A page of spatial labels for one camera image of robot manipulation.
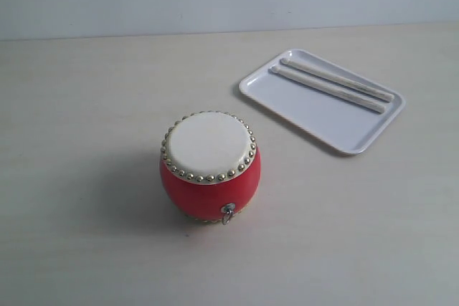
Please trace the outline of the white drumstick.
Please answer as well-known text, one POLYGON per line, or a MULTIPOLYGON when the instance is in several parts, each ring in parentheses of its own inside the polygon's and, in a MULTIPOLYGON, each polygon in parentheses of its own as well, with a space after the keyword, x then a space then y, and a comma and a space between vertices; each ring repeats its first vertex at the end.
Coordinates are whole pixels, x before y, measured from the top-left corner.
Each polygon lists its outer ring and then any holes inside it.
POLYGON ((298 70, 293 70, 291 68, 277 64, 270 68, 270 72, 285 77, 289 80, 299 82, 302 85, 324 92, 328 95, 340 98, 361 107, 365 107, 379 114, 384 113, 387 108, 382 103, 377 102, 375 99, 367 97, 366 95, 363 95, 359 92, 354 92, 349 88, 345 88, 343 86, 337 85, 336 83, 322 80, 319 77, 307 75, 306 73, 300 72, 298 70))
POLYGON ((306 72, 316 77, 320 77, 330 82, 334 82, 338 85, 342 85, 350 89, 362 92, 366 95, 370 95, 372 97, 378 98, 385 102, 391 102, 394 99, 394 95, 392 93, 377 89, 375 87, 368 86, 366 84, 363 84, 355 80, 351 80, 349 78, 342 77, 341 75, 338 75, 334 72, 328 72, 313 64, 306 64, 305 62, 300 62, 299 60, 293 59, 291 57, 282 58, 280 60, 280 63, 286 66, 289 66, 289 67, 294 67, 297 70, 306 72))

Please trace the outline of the small red drum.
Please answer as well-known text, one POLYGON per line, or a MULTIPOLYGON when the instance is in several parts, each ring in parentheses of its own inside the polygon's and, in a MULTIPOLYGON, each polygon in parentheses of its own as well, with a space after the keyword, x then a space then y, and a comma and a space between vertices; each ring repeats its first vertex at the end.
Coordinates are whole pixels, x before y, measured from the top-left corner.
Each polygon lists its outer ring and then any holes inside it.
POLYGON ((165 133, 159 173, 165 192, 181 212, 226 225, 257 191, 260 149, 242 118, 215 110, 191 113, 165 133))

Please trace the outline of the white plastic tray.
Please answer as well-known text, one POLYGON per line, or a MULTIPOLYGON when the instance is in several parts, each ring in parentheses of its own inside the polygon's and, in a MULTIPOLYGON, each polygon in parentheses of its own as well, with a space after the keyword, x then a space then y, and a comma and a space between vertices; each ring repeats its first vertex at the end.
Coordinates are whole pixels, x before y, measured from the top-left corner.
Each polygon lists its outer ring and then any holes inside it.
POLYGON ((350 156, 364 152, 406 104, 398 92, 302 49, 286 50, 266 62, 241 80, 239 89, 244 96, 278 117, 350 156), (270 72, 270 68, 280 64, 282 58, 312 64, 324 72, 388 92, 394 99, 389 102, 380 100, 385 110, 382 114, 376 113, 270 72))

